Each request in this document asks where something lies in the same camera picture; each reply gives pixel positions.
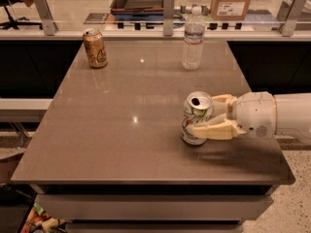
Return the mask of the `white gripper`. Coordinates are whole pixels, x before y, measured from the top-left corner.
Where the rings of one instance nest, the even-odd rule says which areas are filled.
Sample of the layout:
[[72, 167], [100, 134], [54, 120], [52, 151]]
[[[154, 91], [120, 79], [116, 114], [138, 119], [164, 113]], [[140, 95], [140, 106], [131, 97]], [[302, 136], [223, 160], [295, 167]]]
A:
[[222, 94], [212, 97], [214, 115], [231, 114], [214, 125], [194, 126], [194, 137], [210, 140], [231, 140], [239, 135], [251, 139], [271, 138], [276, 127], [276, 103], [268, 92], [248, 92], [240, 97]]

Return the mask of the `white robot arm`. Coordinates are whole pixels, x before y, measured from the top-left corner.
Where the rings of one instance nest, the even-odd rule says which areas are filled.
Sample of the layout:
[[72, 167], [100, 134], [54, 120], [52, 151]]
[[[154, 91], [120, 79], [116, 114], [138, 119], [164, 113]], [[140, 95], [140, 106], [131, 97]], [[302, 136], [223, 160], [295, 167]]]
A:
[[214, 114], [204, 122], [188, 126], [199, 139], [231, 140], [240, 135], [250, 139], [291, 136], [311, 142], [311, 94], [248, 92], [240, 97], [219, 95], [213, 98]]

